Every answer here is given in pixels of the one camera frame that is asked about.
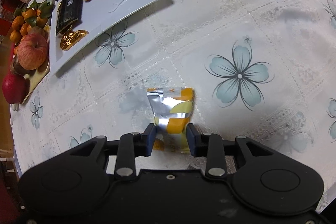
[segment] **white plate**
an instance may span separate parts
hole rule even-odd
[[[61,50],[59,44],[62,36],[59,34],[55,37],[57,9],[53,11],[51,17],[50,30],[50,73],[54,75],[63,65],[68,62],[76,53],[88,45],[92,40],[101,35],[111,26],[122,21],[126,17],[134,14],[142,8],[157,0],[91,0],[83,2],[82,20],[73,30],[86,30],[89,32],[84,38],[72,46],[69,50]]]

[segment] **floral tablecloth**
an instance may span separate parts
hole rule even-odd
[[[324,208],[336,196],[335,34],[333,0],[160,0],[47,75],[11,112],[21,170],[96,135],[142,132],[153,121],[146,89],[188,86],[199,130],[245,134],[314,168]],[[204,168],[205,159],[154,151],[136,164]]]

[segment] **red apple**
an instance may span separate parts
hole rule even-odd
[[[48,44],[38,33],[25,35],[17,51],[17,59],[26,70],[37,69],[43,64],[48,55]]]
[[[2,93],[8,104],[21,103],[26,91],[26,80],[22,75],[10,73],[2,81]]]

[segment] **snack packet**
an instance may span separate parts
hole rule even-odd
[[[153,149],[189,152],[185,128],[193,108],[192,88],[148,89],[157,136]]]

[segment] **wooden floor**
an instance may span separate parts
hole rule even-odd
[[[9,40],[9,36],[12,29],[9,30],[7,36],[0,44],[0,84],[8,73],[8,60],[9,52],[12,42]],[[6,102],[2,88],[0,92],[0,157],[12,157],[13,156],[13,137],[10,124],[11,113],[9,111],[10,105]]]

